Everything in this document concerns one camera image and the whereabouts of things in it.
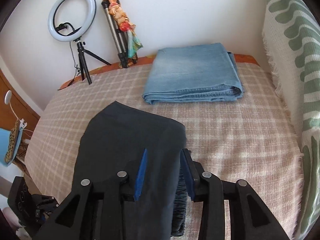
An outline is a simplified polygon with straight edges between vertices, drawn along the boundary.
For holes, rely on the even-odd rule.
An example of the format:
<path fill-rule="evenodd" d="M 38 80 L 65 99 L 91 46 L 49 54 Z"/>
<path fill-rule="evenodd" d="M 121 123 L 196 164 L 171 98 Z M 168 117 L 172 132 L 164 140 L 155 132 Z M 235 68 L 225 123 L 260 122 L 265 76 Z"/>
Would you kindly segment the dark navy pants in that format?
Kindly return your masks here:
<path fill-rule="evenodd" d="M 147 165 L 140 198 L 124 204 L 128 239 L 182 236 L 187 189 L 180 169 L 186 145 L 183 124 L 119 102 L 100 111 L 80 140 L 73 186 L 83 179 L 103 181 L 126 171 L 132 180 L 143 153 Z"/>

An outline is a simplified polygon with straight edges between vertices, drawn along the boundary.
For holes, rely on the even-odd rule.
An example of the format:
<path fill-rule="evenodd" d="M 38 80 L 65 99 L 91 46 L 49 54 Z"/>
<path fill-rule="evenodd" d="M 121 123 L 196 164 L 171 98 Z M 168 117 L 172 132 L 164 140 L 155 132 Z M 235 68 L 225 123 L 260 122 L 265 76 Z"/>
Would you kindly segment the leopard print cushion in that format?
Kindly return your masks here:
<path fill-rule="evenodd" d="M 16 120 L 14 127 L 11 129 L 10 135 L 9 135 L 8 150 L 4 157 L 4 161 L 6 164 L 8 164 L 14 158 L 13 155 L 14 155 L 14 150 L 15 150 L 19 130 L 20 130 L 20 121 Z"/>

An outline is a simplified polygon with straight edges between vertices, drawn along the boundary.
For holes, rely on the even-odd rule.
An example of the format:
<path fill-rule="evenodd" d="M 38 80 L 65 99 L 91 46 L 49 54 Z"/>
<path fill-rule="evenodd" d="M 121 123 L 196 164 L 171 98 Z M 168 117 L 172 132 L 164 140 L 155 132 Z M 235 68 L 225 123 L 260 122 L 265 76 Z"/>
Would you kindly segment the light blue chair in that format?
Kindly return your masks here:
<path fill-rule="evenodd" d="M 22 130 L 18 131 L 17 139 L 13 146 L 10 146 L 9 139 L 10 131 L 1 128 L 1 165 L 4 167 L 11 165 L 16 157 L 22 139 Z M 9 160 L 6 161 L 5 156 L 8 150 L 12 150 L 12 155 L 8 158 Z"/>

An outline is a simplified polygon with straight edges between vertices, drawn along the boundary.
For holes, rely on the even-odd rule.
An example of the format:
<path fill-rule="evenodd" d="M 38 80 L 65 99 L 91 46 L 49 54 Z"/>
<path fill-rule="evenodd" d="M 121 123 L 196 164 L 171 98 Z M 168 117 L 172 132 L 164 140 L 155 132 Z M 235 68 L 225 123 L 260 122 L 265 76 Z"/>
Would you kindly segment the beige plaid bed blanket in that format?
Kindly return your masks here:
<path fill-rule="evenodd" d="M 289 237 L 297 225 L 303 172 L 297 136 L 270 74 L 239 63 L 245 89 L 235 102 L 158 103 L 142 98 L 149 65 L 118 69 L 79 81 L 55 94 L 32 135 L 27 170 L 42 194 L 61 202 L 69 194 L 80 139 L 89 121 L 114 101 L 184 124 L 192 158 L 219 178 L 244 179 Z"/>

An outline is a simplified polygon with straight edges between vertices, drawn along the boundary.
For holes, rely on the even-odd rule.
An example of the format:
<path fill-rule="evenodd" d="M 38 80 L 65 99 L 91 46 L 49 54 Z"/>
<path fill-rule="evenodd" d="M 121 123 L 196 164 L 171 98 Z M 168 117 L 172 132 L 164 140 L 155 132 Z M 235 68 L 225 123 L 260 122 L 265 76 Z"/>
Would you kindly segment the wooden door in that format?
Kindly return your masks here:
<path fill-rule="evenodd" d="M 9 90 L 12 92 L 10 100 L 11 106 L 16 114 L 14 114 L 10 106 L 6 105 L 4 102 L 5 95 Z M 1 141 L 9 138 L 10 131 L 14 128 L 17 120 L 16 116 L 21 120 L 24 119 L 27 123 L 27 127 L 23 132 L 21 132 L 21 143 L 17 149 L 17 155 L 13 164 L 16 165 L 24 174 L 29 176 L 24 159 L 29 142 L 33 135 L 33 130 L 36 127 L 40 116 L 17 94 L 7 78 L 4 76 L 3 72 L 1 72 Z"/>

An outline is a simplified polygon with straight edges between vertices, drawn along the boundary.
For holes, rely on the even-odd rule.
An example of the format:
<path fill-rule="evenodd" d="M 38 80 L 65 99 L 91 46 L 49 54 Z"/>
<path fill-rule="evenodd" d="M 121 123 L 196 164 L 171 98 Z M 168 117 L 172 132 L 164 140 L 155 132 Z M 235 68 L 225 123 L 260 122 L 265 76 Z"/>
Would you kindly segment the white clip desk lamp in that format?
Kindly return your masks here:
<path fill-rule="evenodd" d="M 9 105 L 10 106 L 10 109 L 12 111 L 12 113 L 14 114 L 14 116 L 16 117 L 16 119 L 20 122 L 20 125 L 19 125 L 19 130 L 23 130 L 26 128 L 27 126 L 27 123 L 24 121 L 24 119 L 20 119 L 17 114 L 15 113 L 12 105 L 11 105 L 11 97 L 12 97 L 12 91 L 11 90 L 8 90 L 5 94 L 5 97 L 4 97 L 4 103 L 6 105 Z"/>

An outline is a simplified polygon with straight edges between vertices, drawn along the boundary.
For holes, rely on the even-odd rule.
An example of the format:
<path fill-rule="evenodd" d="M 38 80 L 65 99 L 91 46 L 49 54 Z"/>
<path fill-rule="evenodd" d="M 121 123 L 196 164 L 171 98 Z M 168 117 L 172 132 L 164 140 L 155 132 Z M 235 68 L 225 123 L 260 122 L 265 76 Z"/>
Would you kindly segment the folded light blue jeans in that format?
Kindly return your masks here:
<path fill-rule="evenodd" d="M 214 43 L 159 50 L 142 97 L 154 105 L 235 101 L 243 95 L 234 54 Z"/>

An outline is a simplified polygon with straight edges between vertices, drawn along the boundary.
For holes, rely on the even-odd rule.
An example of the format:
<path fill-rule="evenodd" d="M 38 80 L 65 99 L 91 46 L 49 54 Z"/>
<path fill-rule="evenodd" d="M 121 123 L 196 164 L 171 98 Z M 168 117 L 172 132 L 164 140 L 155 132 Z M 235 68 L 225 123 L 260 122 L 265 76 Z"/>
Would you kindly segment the black mini tripod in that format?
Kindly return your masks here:
<path fill-rule="evenodd" d="M 85 54 L 91 56 L 92 58 L 106 64 L 107 66 L 110 66 L 111 64 L 102 59 L 101 57 L 99 57 L 98 55 L 96 55 L 95 53 L 87 50 L 84 48 L 85 42 L 82 42 L 80 40 L 80 38 L 75 40 L 76 46 L 77 46 L 77 51 L 78 51 L 78 60 L 79 60 L 79 64 L 76 64 L 75 61 L 75 56 L 73 53 L 73 49 L 72 49 L 72 44 L 71 42 L 69 42 L 69 47 L 72 53 L 72 58 L 73 58 L 73 62 L 74 62 L 74 68 L 75 68 L 75 75 L 73 77 L 73 79 L 69 82 L 69 84 L 67 85 L 68 87 L 71 86 L 74 82 L 75 82 L 75 78 L 80 74 L 81 75 L 81 79 L 82 81 L 84 81 L 84 79 L 87 79 L 88 84 L 90 85 L 92 83 L 91 80 L 91 76 L 89 74 L 89 70 L 87 67 L 87 62 L 85 59 Z"/>

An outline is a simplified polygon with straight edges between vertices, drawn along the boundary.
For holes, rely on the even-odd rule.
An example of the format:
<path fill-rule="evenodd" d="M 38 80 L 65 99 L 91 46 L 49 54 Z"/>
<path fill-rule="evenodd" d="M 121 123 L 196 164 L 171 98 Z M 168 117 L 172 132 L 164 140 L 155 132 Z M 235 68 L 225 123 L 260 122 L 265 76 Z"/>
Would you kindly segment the folded silver tripod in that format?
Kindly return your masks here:
<path fill-rule="evenodd" d="M 108 7 L 110 5 L 109 0 L 103 0 L 101 5 L 103 6 L 113 40 L 118 51 L 118 57 L 120 59 L 120 66 L 122 68 L 128 68 L 129 66 L 136 64 L 138 57 L 135 55 L 133 58 L 128 58 L 128 38 L 127 33 L 124 33 L 119 29 L 117 22 L 114 20 L 113 16 L 109 14 Z"/>

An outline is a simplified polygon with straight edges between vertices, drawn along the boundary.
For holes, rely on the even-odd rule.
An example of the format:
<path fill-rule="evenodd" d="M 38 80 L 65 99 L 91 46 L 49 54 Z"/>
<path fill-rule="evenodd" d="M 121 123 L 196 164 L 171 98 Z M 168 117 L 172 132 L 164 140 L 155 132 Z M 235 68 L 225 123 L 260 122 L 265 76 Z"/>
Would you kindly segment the green white patterned pillow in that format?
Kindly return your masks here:
<path fill-rule="evenodd" d="M 263 42 L 303 154 L 295 237 L 306 239 L 319 222 L 319 23 L 307 1 L 266 0 Z"/>

